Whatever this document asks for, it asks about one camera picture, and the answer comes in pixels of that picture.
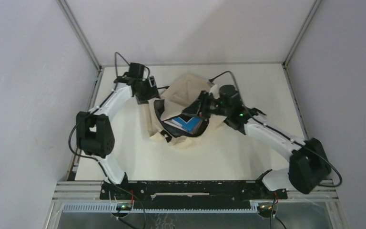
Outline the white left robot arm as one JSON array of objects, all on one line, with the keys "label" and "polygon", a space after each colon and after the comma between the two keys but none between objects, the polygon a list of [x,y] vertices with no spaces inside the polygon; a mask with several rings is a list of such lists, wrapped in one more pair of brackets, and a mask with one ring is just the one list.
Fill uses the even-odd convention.
[{"label": "white left robot arm", "polygon": [[101,104],[76,115],[76,124],[69,138],[76,135],[76,147],[81,153],[77,154],[71,146],[70,151],[75,156],[95,161],[107,182],[113,184],[111,192],[119,199],[129,195],[130,186],[123,182],[126,172],[111,155],[115,146],[112,119],[132,97],[142,105],[159,96],[150,69],[141,63],[132,62],[128,71],[116,75],[114,87]]}]

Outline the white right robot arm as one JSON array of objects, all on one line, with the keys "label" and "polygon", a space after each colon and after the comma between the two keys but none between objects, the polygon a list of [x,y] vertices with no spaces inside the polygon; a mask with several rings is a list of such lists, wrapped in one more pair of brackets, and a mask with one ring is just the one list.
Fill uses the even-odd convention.
[{"label": "white right robot arm", "polygon": [[309,194],[316,186],[324,187],[322,181],[331,172],[339,178],[338,183],[331,187],[339,187],[343,183],[341,173],[329,162],[318,139],[303,139],[268,124],[261,110],[244,105],[239,90],[231,84],[222,86],[217,98],[211,92],[201,91],[195,101],[182,110],[182,114],[201,119],[223,116],[229,127],[262,141],[288,162],[285,169],[271,169],[261,174],[261,182],[256,185],[256,192],[261,198],[270,198],[275,191],[289,188]]}]

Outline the beige canvas backpack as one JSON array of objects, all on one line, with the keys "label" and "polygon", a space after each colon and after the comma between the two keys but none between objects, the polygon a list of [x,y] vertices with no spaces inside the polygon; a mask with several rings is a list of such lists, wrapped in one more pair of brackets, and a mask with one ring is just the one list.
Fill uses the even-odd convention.
[{"label": "beige canvas backpack", "polygon": [[149,139],[176,149],[187,149],[200,144],[203,139],[225,125],[224,116],[211,115],[193,134],[170,126],[166,121],[181,115],[182,110],[192,104],[201,91],[218,98],[218,89],[218,85],[196,75],[188,74],[175,80],[160,94],[160,98],[151,99],[142,106]]}]

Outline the blue notebook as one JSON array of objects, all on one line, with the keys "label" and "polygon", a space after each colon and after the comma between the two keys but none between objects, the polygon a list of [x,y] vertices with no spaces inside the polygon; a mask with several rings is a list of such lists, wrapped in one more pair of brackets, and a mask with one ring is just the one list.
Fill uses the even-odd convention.
[{"label": "blue notebook", "polygon": [[196,133],[202,122],[203,121],[200,118],[184,115],[164,121],[165,124],[176,127],[190,134]]}]

